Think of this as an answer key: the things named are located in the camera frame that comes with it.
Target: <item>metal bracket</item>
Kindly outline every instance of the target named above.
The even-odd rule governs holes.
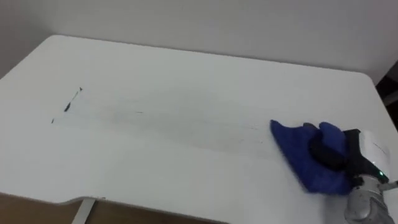
[[[93,208],[94,203],[95,199],[92,198],[84,199],[80,204],[79,210],[77,211],[75,218],[72,221],[72,224],[85,224],[88,215],[90,214],[91,209]]]

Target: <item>blue microfiber towel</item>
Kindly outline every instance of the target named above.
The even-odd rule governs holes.
[[[288,128],[271,120],[271,132],[280,150],[301,183],[310,193],[347,195],[350,182],[344,171],[330,170],[318,163],[308,150],[309,141],[322,133],[322,143],[343,156],[347,155],[345,135],[336,126],[322,122],[319,129],[313,125]]]

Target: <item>table surface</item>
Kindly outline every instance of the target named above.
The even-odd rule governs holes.
[[[0,105],[0,192],[50,203],[342,223],[346,199],[303,190],[270,119],[368,129],[398,177],[397,132],[361,73],[55,35],[0,80]]]

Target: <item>white wall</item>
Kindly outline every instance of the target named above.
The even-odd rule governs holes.
[[[50,34],[355,70],[375,82],[398,59],[397,0],[0,1],[10,22],[0,72]]]

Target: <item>ink mark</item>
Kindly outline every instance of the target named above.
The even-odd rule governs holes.
[[[63,112],[67,112],[69,110],[69,107],[70,107],[70,103],[68,103],[68,106],[64,109]]]
[[[77,92],[75,93],[75,96],[73,96],[71,102],[76,98],[76,96],[77,96],[78,94],[79,94],[79,91],[77,91]]]

